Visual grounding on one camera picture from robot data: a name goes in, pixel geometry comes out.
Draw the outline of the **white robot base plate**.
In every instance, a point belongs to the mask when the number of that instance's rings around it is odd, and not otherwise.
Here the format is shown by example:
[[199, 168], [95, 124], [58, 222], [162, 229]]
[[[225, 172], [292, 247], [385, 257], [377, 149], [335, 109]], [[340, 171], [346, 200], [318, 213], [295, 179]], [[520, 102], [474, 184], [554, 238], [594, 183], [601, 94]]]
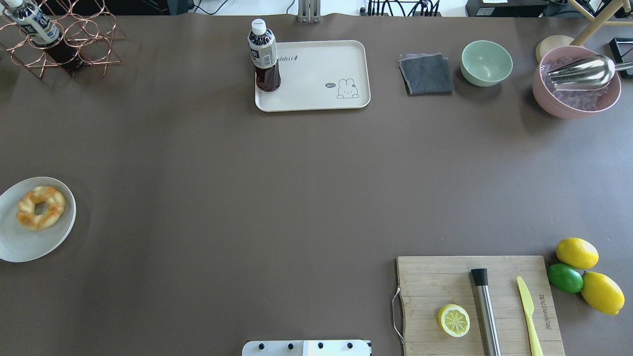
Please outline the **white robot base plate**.
[[267, 340], [250, 341], [242, 356], [371, 356], [367, 340]]

